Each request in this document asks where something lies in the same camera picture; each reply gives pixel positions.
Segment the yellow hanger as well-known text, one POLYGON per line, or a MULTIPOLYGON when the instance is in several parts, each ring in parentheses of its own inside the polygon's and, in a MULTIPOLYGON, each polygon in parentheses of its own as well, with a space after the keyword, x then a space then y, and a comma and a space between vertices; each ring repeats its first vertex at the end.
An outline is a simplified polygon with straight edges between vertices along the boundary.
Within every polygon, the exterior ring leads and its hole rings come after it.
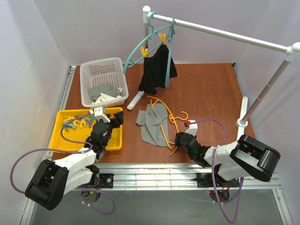
MULTIPOLYGON (((161 99, 159 99, 157 97, 154 97, 154 96, 147 96, 147 98, 150 99, 150 105, 151 105, 151 107, 154 111, 155 111, 155 105, 156 104, 162 104, 165 107, 165 109, 167 110, 167 114, 168 114, 167 118, 168 118, 169 122, 174 125, 176 133, 179 133, 177 120, 180 120, 180 121, 183 121, 183 122, 187 121, 188 118, 189 118, 188 113, 186 111, 181 111, 180 113, 184 114, 185 117, 184 118, 180 117, 180 116, 175 117, 173 115, 172 111, 169 109, 169 107, 166 105, 166 103, 164 101, 162 101, 161 99)), ((178 147, 175 146, 175 142, 171 142, 171 141, 168 140, 168 138, 166 137, 166 132, 165 132, 162 125, 160 126, 160 128, 161 128, 161 131, 163 133, 163 137, 165 139, 165 142, 166 142, 166 145, 167 145, 168 149, 172 150, 172 152, 170 153, 169 156, 172 156, 176 152, 178 147)))

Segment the grey underwear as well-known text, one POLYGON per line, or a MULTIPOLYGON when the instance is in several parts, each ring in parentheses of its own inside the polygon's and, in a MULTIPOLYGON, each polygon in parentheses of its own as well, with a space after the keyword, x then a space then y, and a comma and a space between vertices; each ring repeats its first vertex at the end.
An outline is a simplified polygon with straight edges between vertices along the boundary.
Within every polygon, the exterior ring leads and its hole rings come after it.
POLYGON ((141 127, 141 136, 144 142, 160 147, 167 146, 160 128, 162 125, 166 137, 169 139, 167 116, 167 110, 162 104, 156 104, 155 111, 150 104, 147 104, 145 111, 139 110, 136 124, 141 127))

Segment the grey-blue hanger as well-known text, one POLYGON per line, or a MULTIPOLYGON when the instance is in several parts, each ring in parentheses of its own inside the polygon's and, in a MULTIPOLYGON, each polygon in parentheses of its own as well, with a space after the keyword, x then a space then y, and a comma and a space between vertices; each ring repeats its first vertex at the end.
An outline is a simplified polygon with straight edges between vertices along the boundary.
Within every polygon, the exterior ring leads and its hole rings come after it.
POLYGON ((168 42, 170 43, 169 53, 168 53, 168 60, 167 60, 167 67, 166 67, 166 75, 165 75, 165 88, 169 88, 170 83, 170 71, 171 71, 171 58, 172 58, 172 49, 173 49, 173 36, 174 36, 174 25, 175 25, 175 18, 172 18, 172 24, 170 28, 170 37, 168 42))

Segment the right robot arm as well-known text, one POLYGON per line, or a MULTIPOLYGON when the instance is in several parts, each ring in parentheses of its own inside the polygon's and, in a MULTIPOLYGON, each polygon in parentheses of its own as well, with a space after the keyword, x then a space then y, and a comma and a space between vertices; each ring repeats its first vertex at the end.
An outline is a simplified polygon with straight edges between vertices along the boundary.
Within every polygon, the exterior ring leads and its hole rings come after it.
POLYGON ((214 167, 216 176, 224 181, 252 176, 268 182, 281 158, 277 150, 248 135, 213 147, 201 145, 191 134, 180 132, 176 134, 175 145, 182 147, 199 166, 214 167))

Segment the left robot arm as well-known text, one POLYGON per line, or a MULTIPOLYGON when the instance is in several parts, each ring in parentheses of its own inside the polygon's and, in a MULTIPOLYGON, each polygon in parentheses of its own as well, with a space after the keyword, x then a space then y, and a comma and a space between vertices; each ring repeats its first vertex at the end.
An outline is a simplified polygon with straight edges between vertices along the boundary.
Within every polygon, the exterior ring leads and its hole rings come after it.
POLYGON ((123 124, 123 112, 113 114, 109 123, 100 120, 92 128, 83 148, 65 158, 43 160, 25 190, 25 196, 53 210, 63 196, 81 186, 96 186, 99 169, 94 165, 105 154, 112 131, 123 124))

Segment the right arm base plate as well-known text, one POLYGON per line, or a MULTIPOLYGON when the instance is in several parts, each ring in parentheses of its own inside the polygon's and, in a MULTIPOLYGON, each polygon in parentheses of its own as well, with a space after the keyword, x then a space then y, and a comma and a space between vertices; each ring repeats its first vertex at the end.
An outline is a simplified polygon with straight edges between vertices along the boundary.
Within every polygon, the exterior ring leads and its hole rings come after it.
MULTIPOLYGON (((211 173, 199 172, 196 174, 194 181, 196 181, 198 188, 212 188, 213 187, 211 173)), ((230 187, 234 187, 234 188, 237 188, 240 186, 239 180, 232 179, 229 181, 225 181, 219 175, 215 175, 215 183, 216 183, 216 187, 221 187, 221 188, 227 187, 228 185, 230 185, 230 187)))

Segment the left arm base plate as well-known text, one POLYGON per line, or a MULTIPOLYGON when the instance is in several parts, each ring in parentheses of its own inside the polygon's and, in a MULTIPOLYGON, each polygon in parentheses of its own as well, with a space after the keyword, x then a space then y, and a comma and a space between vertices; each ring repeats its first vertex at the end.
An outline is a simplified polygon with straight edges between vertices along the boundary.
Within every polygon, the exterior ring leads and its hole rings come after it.
POLYGON ((113 188, 114 174, 113 173, 99 173, 92 175, 91 180, 88 183, 79 185, 79 188, 113 188))

